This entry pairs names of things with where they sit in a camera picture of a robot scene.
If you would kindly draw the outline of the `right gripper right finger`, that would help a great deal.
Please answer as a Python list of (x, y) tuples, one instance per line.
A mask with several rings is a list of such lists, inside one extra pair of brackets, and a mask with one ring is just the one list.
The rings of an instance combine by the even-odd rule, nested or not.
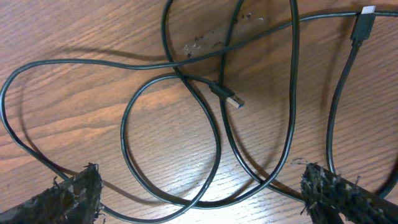
[(397, 205), (317, 164), (307, 164), (301, 180), (305, 211), (313, 223), (397, 223)]

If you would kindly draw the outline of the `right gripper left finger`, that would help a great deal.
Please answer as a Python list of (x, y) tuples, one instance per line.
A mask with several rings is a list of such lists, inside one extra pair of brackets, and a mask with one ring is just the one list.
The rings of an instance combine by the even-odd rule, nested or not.
[(94, 223), (103, 206), (100, 203), (103, 181), (99, 165), (89, 164), (85, 170), (64, 182), (1, 213), (1, 223)]

